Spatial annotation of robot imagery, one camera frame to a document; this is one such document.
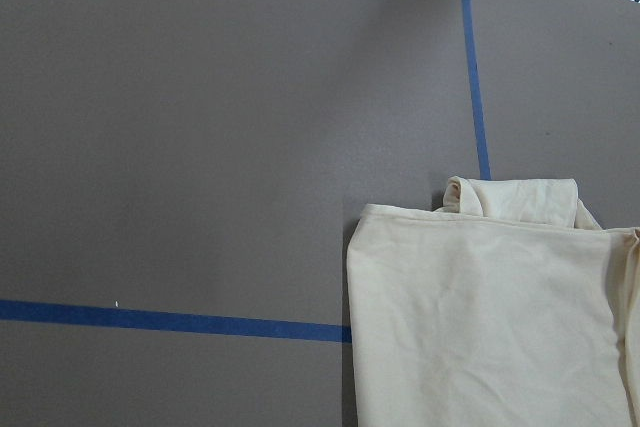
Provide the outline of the yellow long-sleeve printed shirt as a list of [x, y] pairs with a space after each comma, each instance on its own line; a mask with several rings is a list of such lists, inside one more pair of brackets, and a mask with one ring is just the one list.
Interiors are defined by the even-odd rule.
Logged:
[[347, 252], [363, 426], [635, 426], [639, 231], [571, 179], [453, 177], [370, 204]]

